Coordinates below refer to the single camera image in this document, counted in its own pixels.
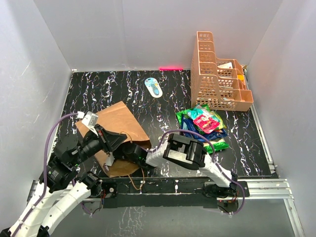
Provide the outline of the blue Burts chips bag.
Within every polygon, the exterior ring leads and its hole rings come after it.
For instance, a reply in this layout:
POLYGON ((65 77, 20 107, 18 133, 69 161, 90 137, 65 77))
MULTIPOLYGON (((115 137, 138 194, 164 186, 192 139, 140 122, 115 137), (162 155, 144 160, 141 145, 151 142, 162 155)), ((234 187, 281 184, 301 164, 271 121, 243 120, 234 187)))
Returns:
MULTIPOLYGON (((182 130, 196 131, 193 121, 190 118, 181 117, 181 125, 180 128, 182 130)), ((194 135, 188 132, 183 132, 186 137, 194 138, 194 135)))

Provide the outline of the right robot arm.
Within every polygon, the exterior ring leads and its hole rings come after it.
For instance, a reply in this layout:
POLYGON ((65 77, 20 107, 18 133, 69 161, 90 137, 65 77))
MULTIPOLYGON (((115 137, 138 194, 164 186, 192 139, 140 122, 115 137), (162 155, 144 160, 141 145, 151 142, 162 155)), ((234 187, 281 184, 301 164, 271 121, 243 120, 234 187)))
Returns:
POLYGON ((153 168, 169 161, 187 170, 199 170, 214 182, 204 186, 209 197, 234 198, 238 195, 237 175, 213 162, 203 143, 196 139, 172 133, 152 151, 135 143, 125 143, 122 153, 124 159, 141 168, 153 168))

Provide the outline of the dark blue Burts chilli bag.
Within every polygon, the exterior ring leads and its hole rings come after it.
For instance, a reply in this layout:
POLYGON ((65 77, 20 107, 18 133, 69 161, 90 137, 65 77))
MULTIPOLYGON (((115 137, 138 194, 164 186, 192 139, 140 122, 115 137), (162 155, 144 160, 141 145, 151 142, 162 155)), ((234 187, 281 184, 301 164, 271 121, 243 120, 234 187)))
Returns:
POLYGON ((195 132, 207 138, 208 140, 216 140, 218 138, 224 138, 228 135, 227 131, 224 128, 221 130, 214 130, 213 132, 207 134, 207 133, 204 133, 202 130, 200 130, 195 124, 194 126, 196 129, 195 132))

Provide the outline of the teal white snack packet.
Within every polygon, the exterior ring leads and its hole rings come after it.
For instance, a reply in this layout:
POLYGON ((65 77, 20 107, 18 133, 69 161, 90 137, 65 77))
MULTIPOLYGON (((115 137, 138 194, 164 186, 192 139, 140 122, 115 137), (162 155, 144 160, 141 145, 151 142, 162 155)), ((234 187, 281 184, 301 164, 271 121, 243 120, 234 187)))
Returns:
POLYGON ((190 109, 187 112, 187 116, 192 120, 197 119, 199 116, 208 116, 209 115, 209 107, 208 105, 196 105, 194 108, 190 109))

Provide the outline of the yellow green snack bag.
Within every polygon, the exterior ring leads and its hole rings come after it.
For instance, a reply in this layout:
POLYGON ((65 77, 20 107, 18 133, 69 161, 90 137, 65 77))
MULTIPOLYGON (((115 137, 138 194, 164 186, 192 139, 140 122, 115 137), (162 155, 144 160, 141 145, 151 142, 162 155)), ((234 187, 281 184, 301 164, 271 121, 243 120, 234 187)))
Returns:
POLYGON ((222 118, 215 112, 215 111, 209 111, 209 113, 212 115, 212 118, 217 120, 219 122, 219 125, 217 126, 216 130, 221 130, 223 128, 227 128, 224 124, 222 118))

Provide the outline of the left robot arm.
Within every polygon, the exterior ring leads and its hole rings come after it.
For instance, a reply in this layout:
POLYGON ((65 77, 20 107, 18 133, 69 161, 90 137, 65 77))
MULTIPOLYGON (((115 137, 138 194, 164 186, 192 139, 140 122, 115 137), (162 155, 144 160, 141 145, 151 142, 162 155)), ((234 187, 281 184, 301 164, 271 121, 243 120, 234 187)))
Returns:
POLYGON ((55 148, 39 183, 19 219, 1 231, 2 237, 47 237, 85 198, 102 192, 101 180, 88 172, 78 177, 77 167, 100 151, 112 154, 127 136, 96 125, 83 141, 68 144, 64 152, 55 148))

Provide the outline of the pink red snack packet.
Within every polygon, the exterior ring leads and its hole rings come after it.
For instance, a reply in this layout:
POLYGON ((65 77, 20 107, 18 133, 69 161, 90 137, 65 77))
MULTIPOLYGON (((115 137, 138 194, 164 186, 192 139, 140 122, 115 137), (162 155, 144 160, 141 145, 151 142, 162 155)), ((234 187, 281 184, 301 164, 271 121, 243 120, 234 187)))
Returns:
POLYGON ((193 122, 200 130, 207 134, 213 132, 220 125, 219 121, 205 115, 196 117, 193 122))

